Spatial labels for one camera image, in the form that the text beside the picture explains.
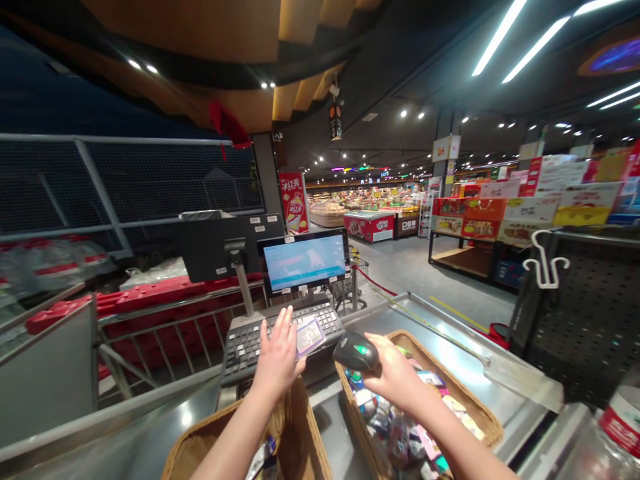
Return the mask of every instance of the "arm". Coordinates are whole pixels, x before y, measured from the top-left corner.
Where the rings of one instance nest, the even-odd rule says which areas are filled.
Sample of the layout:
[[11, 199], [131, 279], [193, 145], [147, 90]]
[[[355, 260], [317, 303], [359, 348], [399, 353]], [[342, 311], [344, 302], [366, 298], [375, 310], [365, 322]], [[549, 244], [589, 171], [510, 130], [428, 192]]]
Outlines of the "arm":
[[518, 476], [486, 448], [442, 402], [436, 390], [425, 385], [411, 364], [379, 335], [365, 336], [378, 349], [382, 375], [365, 376], [369, 390], [411, 415], [434, 438], [459, 480], [517, 480]]
[[295, 362], [296, 327], [291, 326], [292, 312], [292, 307], [280, 311], [271, 340], [267, 337], [267, 322], [263, 320], [260, 360], [251, 390], [191, 480], [244, 480], [247, 476], [273, 409], [306, 366], [306, 357]]

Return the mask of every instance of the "ceiling light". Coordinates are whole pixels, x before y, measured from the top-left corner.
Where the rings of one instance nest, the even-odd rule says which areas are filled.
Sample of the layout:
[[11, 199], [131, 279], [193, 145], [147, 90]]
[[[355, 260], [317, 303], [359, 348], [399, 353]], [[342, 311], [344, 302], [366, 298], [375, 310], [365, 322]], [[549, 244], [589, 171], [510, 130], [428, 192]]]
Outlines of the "ceiling light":
[[618, 90], [617, 92], [614, 92], [614, 93], [612, 93], [610, 95], [607, 95], [606, 97], [601, 98], [600, 100], [596, 100], [595, 102], [588, 104], [587, 108], [593, 107], [594, 105], [598, 105], [599, 103], [602, 103], [602, 102], [606, 102], [607, 100], [612, 99], [614, 97], [617, 97], [618, 95], [620, 95], [620, 94], [622, 94], [624, 92], [628, 92], [629, 90], [633, 90], [636, 87], [640, 87], [640, 82], [634, 83], [633, 85], [625, 87], [622, 90]]
[[511, 4], [509, 10], [507, 10], [507, 14], [502, 19], [502, 23], [500, 23], [498, 30], [496, 30], [493, 34], [493, 38], [489, 42], [487, 49], [482, 54], [482, 57], [480, 57], [480, 62], [478, 62], [478, 65], [471, 74], [472, 77], [475, 77], [476, 75], [480, 75], [482, 73], [482, 70], [484, 70], [484, 68], [489, 63], [489, 60], [491, 60], [491, 57], [497, 50], [500, 42], [502, 42], [502, 40], [505, 38], [505, 35], [513, 25], [513, 22], [516, 20], [516, 18], [518, 18], [520, 10], [522, 10], [522, 7], [525, 6], [526, 2], [527, 0], [514, 0], [514, 2]]
[[520, 73], [520, 70], [522, 70], [526, 64], [528, 64], [532, 58], [534, 58], [536, 56], [536, 54], [542, 50], [542, 47], [544, 47], [549, 40], [551, 40], [553, 38], [553, 36], [558, 33], [558, 31], [564, 26], [564, 24], [566, 22], [569, 21], [571, 17], [564, 17], [561, 18], [560, 20], [558, 20], [557, 22], [555, 22], [551, 28], [549, 30], [547, 30], [545, 32], [545, 34], [542, 36], [542, 38], [540, 38], [540, 40], [538, 40], [538, 42], [536, 42], [536, 44], [533, 46], [533, 48], [531, 50], [529, 50], [529, 52], [522, 58], [522, 60], [520, 60], [520, 63], [518, 63], [515, 68], [511, 71], [510, 74], [507, 75], [507, 77], [502, 80], [502, 83], [507, 83], [510, 82], [511, 80], [513, 80], [513, 78]]
[[593, 0], [585, 3], [582, 7], [578, 8], [578, 10], [573, 15], [576, 16], [582, 15], [584, 13], [589, 13], [591, 11], [598, 10], [598, 8], [608, 7], [609, 5], [618, 3], [619, 1], [622, 0]]
[[600, 108], [600, 110], [608, 109], [608, 108], [610, 108], [610, 107], [613, 107], [613, 106], [615, 106], [615, 105], [618, 105], [619, 103], [626, 102], [627, 100], [631, 100], [632, 98], [636, 98], [636, 97], [640, 97], [640, 92], [638, 92], [638, 93], [634, 93], [633, 95], [630, 95], [630, 96], [628, 96], [628, 97], [625, 97], [625, 98], [623, 98], [622, 100], [618, 100], [618, 101], [615, 101], [615, 102], [610, 103], [610, 104], [608, 104], [608, 105], [605, 105], [604, 107]]

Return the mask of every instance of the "supermarket aisle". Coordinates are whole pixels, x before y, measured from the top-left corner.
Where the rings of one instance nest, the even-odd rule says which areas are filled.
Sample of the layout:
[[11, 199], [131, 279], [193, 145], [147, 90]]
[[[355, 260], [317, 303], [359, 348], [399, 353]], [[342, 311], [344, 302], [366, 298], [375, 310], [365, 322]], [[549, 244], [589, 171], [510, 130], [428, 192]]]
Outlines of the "supermarket aisle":
[[[320, 229], [313, 225], [311, 230]], [[514, 294], [428, 264], [427, 239], [409, 237], [371, 245], [350, 237], [349, 243], [369, 262], [369, 276], [389, 290], [396, 293], [410, 291], [427, 300], [434, 297], [484, 327], [494, 322], [508, 325], [511, 320], [516, 300]], [[439, 238], [433, 253], [456, 247], [456, 239]], [[363, 299], [369, 305], [381, 300], [368, 286], [363, 288]]]

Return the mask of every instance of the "white hook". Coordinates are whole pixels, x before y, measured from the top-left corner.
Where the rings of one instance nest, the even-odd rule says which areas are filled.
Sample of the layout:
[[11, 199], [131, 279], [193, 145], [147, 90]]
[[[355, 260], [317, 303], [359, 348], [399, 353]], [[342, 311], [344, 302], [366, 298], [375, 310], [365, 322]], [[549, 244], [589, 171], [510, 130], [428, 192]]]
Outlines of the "white hook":
[[569, 261], [569, 259], [564, 257], [556, 257], [553, 260], [551, 260], [552, 278], [549, 278], [549, 264], [547, 262], [547, 252], [545, 251], [545, 248], [538, 243], [537, 236], [539, 233], [551, 233], [551, 232], [549, 230], [538, 230], [534, 232], [533, 235], [531, 236], [531, 241], [533, 242], [533, 246], [536, 247], [540, 252], [540, 261], [536, 259], [528, 259], [523, 262], [522, 266], [525, 268], [525, 270], [531, 269], [529, 264], [533, 264], [535, 266], [535, 280], [538, 284], [538, 288], [557, 289], [558, 286], [560, 285], [559, 278], [558, 278], [558, 267], [557, 267], [558, 262], [560, 261], [563, 262], [564, 269], [568, 269], [569, 266], [571, 265], [571, 262]]

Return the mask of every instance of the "red rope barrier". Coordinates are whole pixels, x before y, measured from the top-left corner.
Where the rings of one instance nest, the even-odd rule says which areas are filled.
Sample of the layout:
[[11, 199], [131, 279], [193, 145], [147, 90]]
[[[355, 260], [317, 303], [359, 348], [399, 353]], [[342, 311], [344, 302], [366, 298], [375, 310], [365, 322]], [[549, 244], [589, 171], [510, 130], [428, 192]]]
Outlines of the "red rope barrier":
[[383, 287], [382, 285], [380, 285], [379, 283], [374, 282], [373, 280], [371, 280], [371, 279], [369, 278], [369, 276], [368, 276], [366, 273], [364, 273], [362, 270], [360, 270], [360, 268], [358, 268], [358, 266], [357, 266], [357, 265], [354, 265], [354, 266], [353, 266], [353, 268], [355, 268], [356, 270], [358, 270], [358, 272], [360, 272], [360, 273], [362, 274], [362, 276], [364, 276], [364, 278], [366, 278], [367, 280], [369, 280], [372, 284], [374, 284], [374, 285], [375, 285], [376, 287], [378, 287], [379, 289], [384, 290], [385, 292], [387, 292], [387, 293], [388, 293], [388, 294], [390, 294], [390, 295], [393, 295], [394, 297], [397, 297], [397, 296], [398, 296], [398, 294], [397, 294], [397, 293], [392, 292], [391, 290], [388, 290], [388, 289], [384, 288], [384, 287]]

